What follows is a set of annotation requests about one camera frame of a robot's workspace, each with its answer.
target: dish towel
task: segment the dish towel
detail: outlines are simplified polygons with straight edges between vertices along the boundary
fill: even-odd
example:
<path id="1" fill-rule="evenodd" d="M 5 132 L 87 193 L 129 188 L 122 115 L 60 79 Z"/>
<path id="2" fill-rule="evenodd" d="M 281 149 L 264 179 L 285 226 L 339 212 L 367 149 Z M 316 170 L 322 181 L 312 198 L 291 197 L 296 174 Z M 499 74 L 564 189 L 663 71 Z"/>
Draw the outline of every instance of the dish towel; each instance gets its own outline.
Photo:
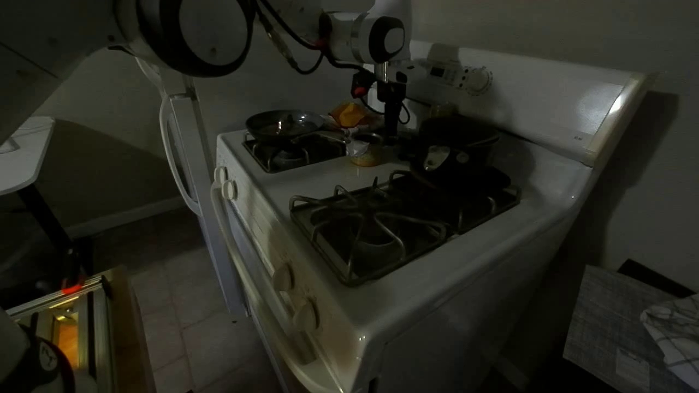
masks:
<path id="1" fill-rule="evenodd" d="M 666 301 L 641 313 L 646 327 L 665 355 L 665 365 L 699 392 L 699 294 Z"/>

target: oven door handle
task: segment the oven door handle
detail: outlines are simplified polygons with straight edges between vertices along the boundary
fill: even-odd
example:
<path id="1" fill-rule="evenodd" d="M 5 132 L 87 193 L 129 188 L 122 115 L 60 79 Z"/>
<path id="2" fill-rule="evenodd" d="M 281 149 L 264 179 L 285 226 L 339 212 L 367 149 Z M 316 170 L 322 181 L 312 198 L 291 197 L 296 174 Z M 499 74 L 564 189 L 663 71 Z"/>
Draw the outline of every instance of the oven door handle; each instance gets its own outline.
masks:
<path id="1" fill-rule="evenodd" d="M 250 307 L 253 308 L 260 325 L 263 327 L 265 333 L 267 333 L 268 338 L 272 341 L 273 347 L 278 350 L 284 362 L 291 372 L 294 373 L 296 378 L 298 378 L 299 382 L 309 391 L 314 393 L 341 392 L 342 390 L 338 387 L 330 371 L 320 358 L 316 357 L 316 359 L 310 363 L 305 363 L 301 360 L 302 356 L 299 355 L 299 349 L 296 347 L 296 344 L 286 335 L 284 329 L 279 325 L 279 322 L 272 313 L 272 310 L 264 301 L 264 298 L 257 289 L 250 272 L 243 262 L 243 256 L 240 254 L 236 241 L 233 239 L 233 234 L 225 221 L 226 215 L 220 203 L 223 201 L 223 198 L 221 196 L 221 185 L 219 183 L 213 183 L 211 185 L 211 201 L 219 229 L 225 240 L 231 260 L 236 270 L 238 270 L 240 281 L 243 283 L 243 287 L 247 292 Z"/>

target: tiled floor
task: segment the tiled floor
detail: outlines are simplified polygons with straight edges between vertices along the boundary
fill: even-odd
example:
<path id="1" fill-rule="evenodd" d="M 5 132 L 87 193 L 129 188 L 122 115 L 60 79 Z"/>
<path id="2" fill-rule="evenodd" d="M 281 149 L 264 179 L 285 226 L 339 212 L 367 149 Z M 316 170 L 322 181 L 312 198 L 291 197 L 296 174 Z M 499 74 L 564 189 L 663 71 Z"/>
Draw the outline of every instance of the tiled floor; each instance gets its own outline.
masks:
<path id="1" fill-rule="evenodd" d="M 228 314 L 195 217 L 176 210 L 95 238 L 95 270 L 126 265 L 158 393 L 280 392 L 250 319 Z"/>

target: digital display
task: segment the digital display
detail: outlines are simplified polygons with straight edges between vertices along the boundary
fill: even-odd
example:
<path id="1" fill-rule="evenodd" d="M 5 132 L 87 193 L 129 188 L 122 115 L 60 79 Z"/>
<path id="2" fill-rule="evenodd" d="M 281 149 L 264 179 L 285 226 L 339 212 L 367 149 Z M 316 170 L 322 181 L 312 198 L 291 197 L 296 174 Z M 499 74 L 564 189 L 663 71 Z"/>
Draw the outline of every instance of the digital display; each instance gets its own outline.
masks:
<path id="1" fill-rule="evenodd" d="M 430 71 L 430 75 L 436 76 L 437 78 L 441 78 L 444 76 L 444 69 L 441 69 L 439 67 L 432 67 L 432 71 Z"/>

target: stove top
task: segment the stove top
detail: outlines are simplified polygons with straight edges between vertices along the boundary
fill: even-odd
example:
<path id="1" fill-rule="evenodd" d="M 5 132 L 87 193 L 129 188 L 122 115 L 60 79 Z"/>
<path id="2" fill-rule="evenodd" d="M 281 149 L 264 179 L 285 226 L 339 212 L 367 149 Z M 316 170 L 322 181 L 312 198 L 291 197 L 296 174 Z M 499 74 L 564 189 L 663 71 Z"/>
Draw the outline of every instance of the stove top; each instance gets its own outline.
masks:
<path id="1" fill-rule="evenodd" d="M 326 199 L 293 196 L 289 209 L 340 282 L 356 286 L 385 276 L 519 200 L 519 188 L 511 185 L 455 194 L 398 170 L 385 183 L 376 177 L 360 190 L 337 185 Z"/>
<path id="2" fill-rule="evenodd" d="M 345 155 L 344 144 L 316 135 L 304 136 L 293 145 L 280 147 L 257 141 L 246 132 L 243 146 L 267 173 L 288 171 Z"/>

